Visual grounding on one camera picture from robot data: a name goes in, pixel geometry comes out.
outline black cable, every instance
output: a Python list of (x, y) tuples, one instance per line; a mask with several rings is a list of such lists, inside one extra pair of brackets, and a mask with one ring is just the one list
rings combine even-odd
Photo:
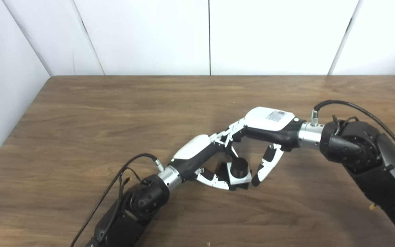
[(339, 133), (339, 131), (340, 131), (340, 121), (337, 119), (337, 117), (335, 116), (335, 114), (333, 114), (332, 115), (332, 119), (333, 119), (333, 122), (335, 123), (335, 125), (336, 125), (336, 131), (335, 131), (335, 135), (336, 134), (338, 134)]
[(124, 183), (122, 182), (122, 177), (119, 176), (119, 189), (118, 189), (118, 199), (117, 199), (117, 204), (116, 207), (114, 209), (114, 213), (112, 214), (111, 220), (108, 223), (108, 226), (105, 228), (105, 234), (103, 234), (102, 236), (100, 236), (100, 240), (98, 241), (99, 243), (102, 243), (103, 240), (105, 240), (106, 238), (106, 233), (109, 231), (109, 229), (111, 228), (112, 224), (114, 223), (114, 219), (118, 214), (118, 211), (120, 210), (120, 206), (122, 203), (122, 196), (123, 196), (123, 189), (124, 186), (127, 184), (127, 182), (130, 181), (130, 178), (126, 178), (126, 180), (124, 181)]
[(348, 122), (350, 122), (350, 120), (353, 120), (353, 119), (354, 119), (356, 122), (359, 121), (359, 118), (356, 117), (356, 116), (354, 116), (354, 117), (349, 117), (349, 118), (344, 122), (344, 125), (348, 124)]
[(126, 170), (127, 166), (129, 166), (130, 163), (132, 163), (132, 161), (136, 160), (137, 158), (140, 157), (149, 157), (151, 158), (153, 161), (157, 161), (158, 158), (152, 154), (149, 153), (141, 153), (139, 155), (133, 156), (133, 158), (131, 158), (128, 162), (126, 162), (126, 164), (124, 164), (123, 167), (121, 167), (121, 169), (119, 170), (119, 172), (117, 173), (117, 175), (112, 179), (111, 183), (109, 184), (109, 186), (106, 188), (105, 192), (103, 192), (103, 195), (100, 197), (100, 199), (98, 200), (98, 202), (95, 204), (94, 209), (91, 211), (91, 213), (89, 214), (88, 218), (86, 219), (85, 223), (83, 223), (82, 228), (80, 229), (80, 231), (75, 235), (72, 243), (71, 243), (71, 247), (74, 247), (75, 243), (77, 242), (77, 239), (80, 237), (80, 235), (82, 234), (83, 230), (85, 230), (86, 226), (88, 225), (89, 221), (92, 219), (92, 217), (94, 216), (94, 213), (97, 211), (98, 207), (100, 206), (100, 204), (103, 202), (103, 200), (105, 199), (106, 195), (108, 194), (108, 192), (111, 190), (112, 186), (114, 185), (114, 183), (117, 181), (118, 177), (121, 176), (123, 174), (123, 172)]
[(364, 108), (362, 108), (362, 107), (360, 107), (358, 105), (355, 105), (353, 103), (350, 103), (350, 102), (347, 102), (347, 101), (342, 101), (342, 100), (326, 100), (326, 101), (323, 101), (323, 102), (315, 105), (315, 107), (313, 109), (315, 111), (320, 111), (320, 109), (323, 106), (330, 105), (330, 104), (341, 104), (341, 105), (347, 105), (347, 106), (350, 106), (352, 108), (355, 108), (356, 110), (360, 111), (361, 113), (363, 113), (363, 114), (367, 115), (368, 117), (370, 117), (371, 119), (373, 119), (395, 141), (395, 134), (380, 119), (378, 119), (375, 115), (373, 115), (369, 111), (365, 110)]
[(137, 180), (138, 180), (139, 182), (142, 182), (142, 181), (141, 181), (141, 178), (138, 176), (138, 174), (137, 174), (132, 168), (128, 167), (127, 169), (129, 169), (129, 170), (131, 170), (131, 171), (133, 172), (133, 174), (135, 175), (135, 178), (137, 178)]

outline white wall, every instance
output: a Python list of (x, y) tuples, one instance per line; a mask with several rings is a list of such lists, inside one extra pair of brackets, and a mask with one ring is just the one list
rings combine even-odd
[(51, 75), (103, 75), (73, 1), (3, 1)]
[(395, 75), (395, 0), (364, 0), (333, 75)]
[(0, 146), (50, 75), (395, 74), (395, 0), (356, 2), (0, 0)]
[(49, 77), (0, 1), (0, 146)]
[(106, 75), (210, 75), (208, 0), (76, 0)]
[(326, 75), (357, 0), (210, 0), (212, 75)]

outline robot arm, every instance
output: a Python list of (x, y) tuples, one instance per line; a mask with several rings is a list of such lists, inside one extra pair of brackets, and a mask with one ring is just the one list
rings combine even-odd
[(128, 189), (123, 200), (116, 202), (121, 203), (119, 214), (113, 217), (116, 204), (113, 205), (97, 224), (94, 237), (86, 246), (133, 246), (168, 202), (170, 192), (187, 180), (230, 189), (227, 181), (201, 166), (217, 151), (238, 158), (232, 143), (244, 136), (271, 143), (251, 180), (254, 186), (271, 172), (283, 152), (294, 148), (318, 150), (329, 161), (342, 164), (365, 196), (380, 206), (395, 224), (394, 144), (366, 122), (336, 120), (320, 125), (317, 117), (314, 112), (312, 122), (306, 122), (286, 111), (258, 107), (225, 131), (196, 136), (174, 155), (165, 170), (161, 168), (159, 174)]

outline white robotic hand casing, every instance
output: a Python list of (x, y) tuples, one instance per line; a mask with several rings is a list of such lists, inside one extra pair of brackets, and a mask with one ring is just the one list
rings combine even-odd
[(287, 111), (272, 108), (257, 107), (249, 111), (245, 116), (246, 126), (265, 131), (282, 130), (295, 115)]
[(205, 147), (210, 145), (210, 137), (206, 134), (200, 134), (195, 138), (191, 139), (187, 144), (181, 147), (180, 150), (176, 152), (173, 158), (179, 158), (181, 160), (187, 160), (193, 158), (199, 152), (201, 152)]
[(201, 174), (197, 174), (197, 178), (199, 182), (208, 185), (210, 187), (215, 187), (218, 189), (224, 189), (224, 190), (229, 190), (229, 186), (225, 181), (219, 181), (217, 175), (215, 174), (212, 180), (208, 180)]

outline wood grain surface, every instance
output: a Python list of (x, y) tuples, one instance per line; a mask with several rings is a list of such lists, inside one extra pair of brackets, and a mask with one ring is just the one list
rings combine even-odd
[[(395, 132), (395, 77), (53, 77), (0, 149), (0, 246), (69, 246), (135, 154), (153, 153), (167, 164), (194, 136), (222, 131), (254, 107), (308, 119), (326, 99), (356, 103)], [(323, 108), (320, 122), (332, 114), (371, 122), (342, 105)], [(266, 146), (251, 139), (235, 145), (254, 172)], [(221, 161), (218, 154), (204, 167)], [(144, 159), (132, 168), (142, 177), (157, 172)], [(92, 236), (117, 190), (77, 246)], [(340, 164), (315, 150), (293, 150), (258, 187), (182, 184), (138, 246), (395, 247), (395, 227), (369, 205)]]

